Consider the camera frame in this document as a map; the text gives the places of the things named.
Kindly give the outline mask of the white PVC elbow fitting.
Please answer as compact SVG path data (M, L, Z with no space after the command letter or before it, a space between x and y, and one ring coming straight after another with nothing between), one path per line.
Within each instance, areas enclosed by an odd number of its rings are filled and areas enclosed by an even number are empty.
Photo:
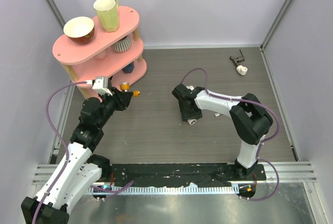
M197 122L196 119L189 119L187 121L188 121L189 125L194 125Z

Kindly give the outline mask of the orange faucet with chrome knob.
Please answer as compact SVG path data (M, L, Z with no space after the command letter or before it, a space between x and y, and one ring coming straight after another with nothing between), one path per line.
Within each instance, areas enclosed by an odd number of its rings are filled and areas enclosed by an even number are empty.
M130 91L130 84L128 81L122 81L119 84L120 90L124 92L129 92ZM138 97L140 95L140 91L134 90L132 91L134 97Z

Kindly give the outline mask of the dark faucet with white elbow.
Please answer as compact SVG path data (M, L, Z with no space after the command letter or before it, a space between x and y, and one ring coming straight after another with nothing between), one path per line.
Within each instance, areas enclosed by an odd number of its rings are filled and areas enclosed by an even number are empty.
M241 49L239 50L239 52L240 52L240 57L230 56L229 59L234 64L237 73L240 74L241 76L245 76L248 72L248 68L240 64L241 62L245 61L245 57Z

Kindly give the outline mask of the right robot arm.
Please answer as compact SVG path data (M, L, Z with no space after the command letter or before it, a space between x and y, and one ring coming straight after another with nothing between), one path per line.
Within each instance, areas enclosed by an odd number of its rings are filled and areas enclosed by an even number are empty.
M202 110L209 110L230 117L236 133L241 139L240 152L235 160L235 174L246 180L254 173L258 163L257 152L261 141L269 132L274 121L266 108L253 94L231 97L214 94L203 87L178 84L172 95L178 100L182 121L190 125L202 118Z

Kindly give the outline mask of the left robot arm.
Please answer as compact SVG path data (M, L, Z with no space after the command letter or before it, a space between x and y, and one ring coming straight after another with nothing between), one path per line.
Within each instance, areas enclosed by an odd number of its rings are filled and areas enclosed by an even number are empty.
M126 110L138 94L113 87L106 94L83 102L79 124L64 157L36 196L26 197L21 203L26 223L68 223L69 215L89 187L110 178L109 159L93 152L114 111Z

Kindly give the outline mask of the dark blue mug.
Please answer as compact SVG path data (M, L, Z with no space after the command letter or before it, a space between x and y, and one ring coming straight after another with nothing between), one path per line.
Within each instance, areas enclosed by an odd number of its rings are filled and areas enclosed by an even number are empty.
M130 74L133 72L134 70L134 62L131 62L130 64L128 64L127 66L125 66L122 71L125 73L125 74Z

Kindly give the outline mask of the pink three-tier shelf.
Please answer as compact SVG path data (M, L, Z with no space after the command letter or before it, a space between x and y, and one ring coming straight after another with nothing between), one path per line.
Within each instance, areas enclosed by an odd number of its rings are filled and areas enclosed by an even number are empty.
M119 88L121 82L133 85L147 71L143 59L144 43L139 37L139 14L127 6L119 7L120 26L115 32L106 32L95 16L95 33L91 42L79 45L66 35L53 45L53 55L73 82L92 80L98 76L111 78ZM130 37L131 46L125 52L115 52L111 46L124 37Z

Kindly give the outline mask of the pink cup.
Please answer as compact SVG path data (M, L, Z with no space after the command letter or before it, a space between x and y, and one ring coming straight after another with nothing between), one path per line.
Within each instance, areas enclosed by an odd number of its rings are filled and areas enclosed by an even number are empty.
M95 57L94 59L95 60L104 60L107 56L107 51L106 50L103 50L101 52L99 52Z

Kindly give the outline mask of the striped grey bowl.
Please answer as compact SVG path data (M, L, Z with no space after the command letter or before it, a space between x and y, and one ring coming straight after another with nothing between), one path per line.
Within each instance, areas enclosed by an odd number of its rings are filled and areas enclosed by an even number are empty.
M123 37L119 41L115 42L112 45L112 49L117 53L123 53L131 48L131 43L131 38L129 35L127 35L126 37Z

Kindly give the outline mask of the red bowl white inside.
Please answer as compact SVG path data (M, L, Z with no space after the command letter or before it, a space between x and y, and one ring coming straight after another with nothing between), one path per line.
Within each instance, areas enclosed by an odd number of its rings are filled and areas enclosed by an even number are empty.
M89 17L75 17L63 27L63 33L74 43L85 45L94 38L95 24Z

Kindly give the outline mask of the yellow-green mug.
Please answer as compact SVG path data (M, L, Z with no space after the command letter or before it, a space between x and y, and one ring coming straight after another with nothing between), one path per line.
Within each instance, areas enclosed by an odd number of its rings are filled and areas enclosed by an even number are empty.
M115 32L120 26L118 0L96 0L93 7L99 23L107 32Z

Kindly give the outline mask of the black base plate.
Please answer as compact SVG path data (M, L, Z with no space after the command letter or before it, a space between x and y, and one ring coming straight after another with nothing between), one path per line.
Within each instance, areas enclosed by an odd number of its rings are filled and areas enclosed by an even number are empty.
M191 183L200 188L228 187L232 181L265 181L262 164L251 169L228 163L112 164L110 176L117 187L180 188Z

